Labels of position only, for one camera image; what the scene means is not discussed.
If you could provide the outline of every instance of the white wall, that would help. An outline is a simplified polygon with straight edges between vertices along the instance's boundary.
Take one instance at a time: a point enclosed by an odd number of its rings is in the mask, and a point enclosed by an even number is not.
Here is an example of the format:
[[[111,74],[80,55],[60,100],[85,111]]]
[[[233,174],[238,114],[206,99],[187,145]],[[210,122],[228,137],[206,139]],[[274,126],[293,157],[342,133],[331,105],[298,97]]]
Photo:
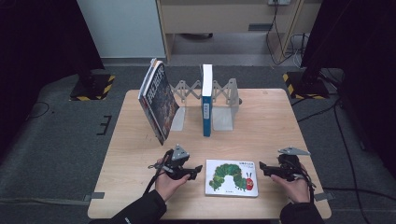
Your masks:
[[[101,58],[164,58],[155,0],[78,0]]]

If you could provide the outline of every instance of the caterpillar illustration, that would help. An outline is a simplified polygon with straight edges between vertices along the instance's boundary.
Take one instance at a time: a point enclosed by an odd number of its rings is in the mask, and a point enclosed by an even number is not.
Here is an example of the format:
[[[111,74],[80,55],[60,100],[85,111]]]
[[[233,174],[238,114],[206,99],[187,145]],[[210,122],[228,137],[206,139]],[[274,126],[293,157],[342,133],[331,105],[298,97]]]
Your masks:
[[[247,179],[242,177],[242,170],[236,164],[222,164],[221,166],[216,167],[215,173],[213,175],[213,180],[209,181],[209,185],[213,188],[214,191],[221,187],[221,184],[224,183],[224,177],[226,175],[230,175],[233,177],[233,182],[235,183],[235,187],[239,190],[246,191],[253,189],[253,181],[250,176],[247,175]]]

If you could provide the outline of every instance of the human hand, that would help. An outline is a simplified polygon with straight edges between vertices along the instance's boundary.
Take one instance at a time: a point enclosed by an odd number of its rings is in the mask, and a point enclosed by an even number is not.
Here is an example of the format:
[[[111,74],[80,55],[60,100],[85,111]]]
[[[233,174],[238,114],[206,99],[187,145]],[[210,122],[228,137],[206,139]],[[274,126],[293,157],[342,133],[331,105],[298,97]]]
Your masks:
[[[271,179],[283,187],[286,194],[294,203],[309,203],[309,190],[308,185],[304,179],[296,179],[293,181],[287,181],[277,175],[271,175]]]
[[[165,170],[161,170],[158,178],[155,180],[155,189],[166,202],[172,197],[178,187],[185,184],[189,178],[190,175],[184,175],[179,180],[174,180],[165,173]]]

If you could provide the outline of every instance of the power outlet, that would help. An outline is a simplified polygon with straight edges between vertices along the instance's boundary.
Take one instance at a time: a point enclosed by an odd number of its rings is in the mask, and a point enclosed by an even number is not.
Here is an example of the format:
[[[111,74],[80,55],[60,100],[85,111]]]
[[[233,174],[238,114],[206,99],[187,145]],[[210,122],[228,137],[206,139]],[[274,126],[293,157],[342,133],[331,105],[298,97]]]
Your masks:
[[[274,6],[275,4],[278,4],[279,6],[286,6],[290,5],[291,0],[268,0],[268,5]]]

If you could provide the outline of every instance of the book cover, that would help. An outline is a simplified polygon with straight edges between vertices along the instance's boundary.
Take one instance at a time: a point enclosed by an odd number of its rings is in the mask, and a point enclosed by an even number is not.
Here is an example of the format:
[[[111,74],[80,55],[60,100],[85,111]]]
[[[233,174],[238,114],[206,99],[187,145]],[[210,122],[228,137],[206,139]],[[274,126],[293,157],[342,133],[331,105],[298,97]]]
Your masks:
[[[143,111],[145,112],[145,115],[148,119],[148,122],[151,126],[152,131],[154,131],[154,134],[157,137],[157,139],[160,141],[160,144],[163,145],[165,138],[163,137],[163,134],[160,132],[157,121],[155,120],[154,115],[152,114],[152,112],[149,109],[149,105],[148,105],[146,98],[143,96],[143,93],[144,93],[145,89],[147,88],[149,79],[153,75],[152,71],[155,69],[155,65],[157,62],[158,62],[157,59],[151,60],[150,67],[145,75],[142,86],[140,87],[140,91],[139,91],[137,99],[139,100],[139,103],[142,106]]]
[[[202,82],[202,117],[203,132],[205,137],[209,137],[212,132],[212,91],[213,91],[213,71],[212,64],[203,64]]]
[[[257,197],[254,162],[206,160],[205,195]]]
[[[169,136],[172,121],[179,106],[172,93],[162,61],[156,61],[154,68],[151,69],[142,97],[147,104],[148,113],[155,120],[162,136],[162,139],[159,138],[159,140],[163,144],[163,141]]]

